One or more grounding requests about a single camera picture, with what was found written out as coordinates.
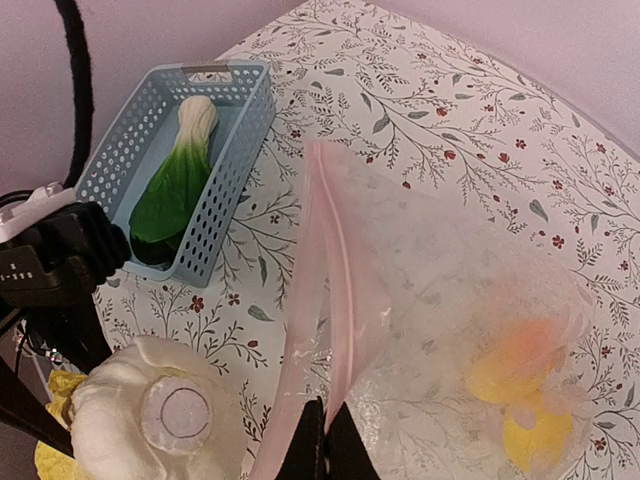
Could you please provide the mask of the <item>light blue plastic basket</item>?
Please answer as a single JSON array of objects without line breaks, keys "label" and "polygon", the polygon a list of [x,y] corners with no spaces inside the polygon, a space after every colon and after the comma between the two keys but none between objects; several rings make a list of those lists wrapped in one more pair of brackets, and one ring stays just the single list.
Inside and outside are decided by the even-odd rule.
[{"label": "light blue plastic basket", "polygon": [[171,257],[155,266],[132,257],[124,268],[153,281],[176,279],[204,287],[275,117],[264,63],[228,60],[150,70],[98,144],[75,193],[80,201],[100,205],[128,233],[135,204],[173,150],[179,109],[194,96],[207,97],[218,115],[207,139],[210,175]]}]

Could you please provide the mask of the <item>floral patterned table mat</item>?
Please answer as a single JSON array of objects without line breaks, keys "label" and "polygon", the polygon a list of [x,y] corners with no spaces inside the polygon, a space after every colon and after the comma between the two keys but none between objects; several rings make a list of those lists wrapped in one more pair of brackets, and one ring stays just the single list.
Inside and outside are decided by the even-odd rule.
[{"label": "floral patterned table mat", "polygon": [[360,1],[310,1],[241,40],[265,62],[275,120],[211,283],[120,274],[96,301],[114,348],[139,334],[201,352],[236,384],[256,449],[280,369],[303,143],[349,145],[408,190],[441,194],[563,262],[595,319],[570,353],[594,408],[571,479],[639,475],[639,165],[536,82],[460,40]]}]

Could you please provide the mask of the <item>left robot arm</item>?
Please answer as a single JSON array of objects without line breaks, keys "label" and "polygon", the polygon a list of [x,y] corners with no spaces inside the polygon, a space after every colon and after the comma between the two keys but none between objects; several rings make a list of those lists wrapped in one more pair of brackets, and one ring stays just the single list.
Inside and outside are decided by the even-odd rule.
[{"label": "left robot arm", "polygon": [[91,59],[74,1],[56,4],[70,56],[74,146],[64,182],[1,198],[1,332],[20,321],[83,373],[112,353],[93,293],[130,259],[120,227],[74,188],[88,160],[93,128]]}]

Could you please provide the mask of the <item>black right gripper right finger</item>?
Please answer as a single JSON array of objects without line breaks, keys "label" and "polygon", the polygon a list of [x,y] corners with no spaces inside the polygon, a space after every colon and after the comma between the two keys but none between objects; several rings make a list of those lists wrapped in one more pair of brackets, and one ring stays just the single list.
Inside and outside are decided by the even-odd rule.
[{"label": "black right gripper right finger", "polygon": [[342,404],[327,434],[327,478],[380,479],[346,403]]}]

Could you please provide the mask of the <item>yellow napa cabbage toy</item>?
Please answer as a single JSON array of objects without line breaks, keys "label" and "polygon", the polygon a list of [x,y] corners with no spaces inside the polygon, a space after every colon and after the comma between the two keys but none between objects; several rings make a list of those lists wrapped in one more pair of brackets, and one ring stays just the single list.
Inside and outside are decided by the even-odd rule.
[{"label": "yellow napa cabbage toy", "polygon": [[237,479],[242,415],[216,370],[188,346],[137,336],[89,374],[54,370],[46,409],[72,455],[43,442],[41,479]]}]

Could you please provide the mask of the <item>green bok choy toy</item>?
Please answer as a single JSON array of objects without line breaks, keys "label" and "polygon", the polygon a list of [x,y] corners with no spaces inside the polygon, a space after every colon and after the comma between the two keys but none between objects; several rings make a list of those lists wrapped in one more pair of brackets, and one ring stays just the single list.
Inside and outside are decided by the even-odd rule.
[{"label": "green bok choy toy", "polygon": [[212,171],[209,138],[218,123],[218,113],[211,99],[185,99],[178,110],[178,123],[173,149],[129,218],[132,252],[146,265],[173,261]]}]

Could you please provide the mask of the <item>yellow lemon toy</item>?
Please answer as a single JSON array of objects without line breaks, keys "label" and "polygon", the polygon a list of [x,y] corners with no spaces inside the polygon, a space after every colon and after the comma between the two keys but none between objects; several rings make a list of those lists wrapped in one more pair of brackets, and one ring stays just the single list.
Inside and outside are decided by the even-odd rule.
[{"label": "yellow lemon toy", "polygon": [[564,458],[572,433],[570,414],[555,415],[544,408],[534,411],[535,423],[525,428],[507,411],[503,422],[503,448],[507,458],[524,473],[540,476]]}]

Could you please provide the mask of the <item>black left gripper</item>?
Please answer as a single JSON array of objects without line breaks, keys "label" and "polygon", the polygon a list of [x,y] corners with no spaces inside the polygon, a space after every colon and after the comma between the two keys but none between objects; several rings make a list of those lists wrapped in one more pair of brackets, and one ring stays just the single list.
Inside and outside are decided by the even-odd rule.
[{"label": "black left gripper", "polygon": [[[75,202],[42,221],[53,236],[50,249],[74,272],[75,302],[63,307],[14,308],[1,299],[1,331],[19,320],[51,349],[87,374],[111,354],[93,294],[130,259],[122,229],[96,202]],[[17,374],[1,360],[1,422],[73,457],[70,433],[46,410]]]}]

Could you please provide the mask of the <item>clear pink zip top bag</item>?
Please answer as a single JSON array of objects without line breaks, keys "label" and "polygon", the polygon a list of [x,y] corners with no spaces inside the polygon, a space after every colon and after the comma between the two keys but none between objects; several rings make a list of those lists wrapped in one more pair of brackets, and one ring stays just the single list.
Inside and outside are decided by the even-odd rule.
[{"label": "clear pink zip top bag", "polygon": [[[285,307],[283,363],[250,475],[280,479],[305,404],[327,434],[343,403],[380,479],[557,479],[585,446],[589,397],[569,361],[595,301],[562,265],[465,208],[401,188],[345,148],[304,153],[302,210]],[[501,334],[549,320],[564,366],[539,390],[489,404],[465,387]],[[570,414],[563,460],[540,476],[506,456],[507,411]]]}]

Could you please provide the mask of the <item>orange mango toy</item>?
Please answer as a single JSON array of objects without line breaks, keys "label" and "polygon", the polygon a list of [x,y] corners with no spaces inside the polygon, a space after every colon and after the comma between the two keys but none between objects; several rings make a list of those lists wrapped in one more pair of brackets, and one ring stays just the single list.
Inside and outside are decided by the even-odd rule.
[{"label": "orange mango toy", "polygon": [[557,342],[551,321],[525,321],[504,331],[472,363],[465,387],[489,404],[516,403],[539,390],[565,359],[566,347]]}]

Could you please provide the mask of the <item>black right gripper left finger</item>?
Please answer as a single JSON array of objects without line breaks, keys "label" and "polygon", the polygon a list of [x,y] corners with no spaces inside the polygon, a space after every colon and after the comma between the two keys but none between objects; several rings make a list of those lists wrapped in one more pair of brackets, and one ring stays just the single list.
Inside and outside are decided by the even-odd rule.
[{"label": "black right gripper left finger", "polygon": [[302,411],[280,468],[280,480],[322,480],[326,465],[325,414],[322,399],[309,400]]}]

